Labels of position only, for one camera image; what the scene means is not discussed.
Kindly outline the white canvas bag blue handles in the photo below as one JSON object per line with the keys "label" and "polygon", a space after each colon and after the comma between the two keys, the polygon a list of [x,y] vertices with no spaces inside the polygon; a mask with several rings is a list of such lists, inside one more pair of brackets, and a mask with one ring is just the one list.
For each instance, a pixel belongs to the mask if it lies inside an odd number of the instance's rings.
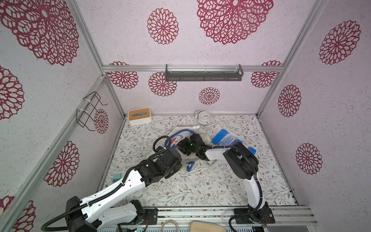
{"label": "white canvas bag blue handles", "polygon": [[192,171],[196,161],[209,161],[205,147],[211,145],[211,137],[201,126],[176,127],[168,136],[171,148],[180,153],[181,164],[187,172]]}

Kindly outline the clear blue compass set case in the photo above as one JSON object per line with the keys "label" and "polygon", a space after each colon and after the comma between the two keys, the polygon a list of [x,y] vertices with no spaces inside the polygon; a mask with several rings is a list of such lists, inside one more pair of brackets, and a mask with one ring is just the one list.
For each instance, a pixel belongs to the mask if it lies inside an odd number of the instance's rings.
{"label": "clear blue compass set case", "polygon": [[219,143],[220,146],[231,146],[236,142],[236,138],[232,135],[225,136]]}

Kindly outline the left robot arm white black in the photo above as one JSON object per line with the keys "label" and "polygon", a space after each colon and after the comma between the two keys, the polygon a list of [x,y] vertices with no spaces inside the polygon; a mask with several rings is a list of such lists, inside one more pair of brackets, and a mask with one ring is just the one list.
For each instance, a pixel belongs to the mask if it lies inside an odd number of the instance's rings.
{"label": "left robot arm white black", "polygon": [[97,232],[103,228],[105,213],[128,195],[139,191],[163,178],[168,179],[181,167],[181,155],[172,149],[167,135],[163,148],[154,148],[154,154],[130,167],[123,178],[105,189],[79,199],[74,196],[67,201],[65,213],[41,226],[43,232]]}

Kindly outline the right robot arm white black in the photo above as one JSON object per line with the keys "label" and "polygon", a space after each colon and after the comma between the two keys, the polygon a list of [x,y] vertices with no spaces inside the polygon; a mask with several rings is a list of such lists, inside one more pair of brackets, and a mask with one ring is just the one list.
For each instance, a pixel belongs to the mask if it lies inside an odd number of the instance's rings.
{"label": "right robot arm white black", "polygon": [[199,134],[184,138],[176,146],[184,155],[194,153],[203,161],[225,160],[234,174],[243,181],[248,206],[234,210],[234,215],[228,221],[233,232],[236,231],[232,225],[233,220],[239,223],[262,224],[263,228],[275,223],[272,210],[263,196],[258,175],[259,161],[253,148],[246,148],[240,142],[227,146],[207,146]]}

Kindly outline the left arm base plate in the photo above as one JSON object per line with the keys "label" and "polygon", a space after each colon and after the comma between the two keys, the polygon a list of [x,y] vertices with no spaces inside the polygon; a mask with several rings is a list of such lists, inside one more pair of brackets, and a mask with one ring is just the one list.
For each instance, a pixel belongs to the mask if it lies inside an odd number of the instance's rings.
{"label": "left arm base plate", "polygon": [[137,214],[133,221],[129,222],[129,225],[156,225],[158,218],[157,208],[145,208]]}

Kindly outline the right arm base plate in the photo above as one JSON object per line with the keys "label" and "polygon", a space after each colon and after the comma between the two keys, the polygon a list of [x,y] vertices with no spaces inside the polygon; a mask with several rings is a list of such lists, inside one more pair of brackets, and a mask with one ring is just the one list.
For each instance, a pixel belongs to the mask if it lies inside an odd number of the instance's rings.
{"label": "right arm base plate", "polygon": [[273,216],[272,210],[264,205],[262,209],[256,211],[253,214],[237,217],[236,219],[237,224],[274,224],[276,223],[275,218]]}

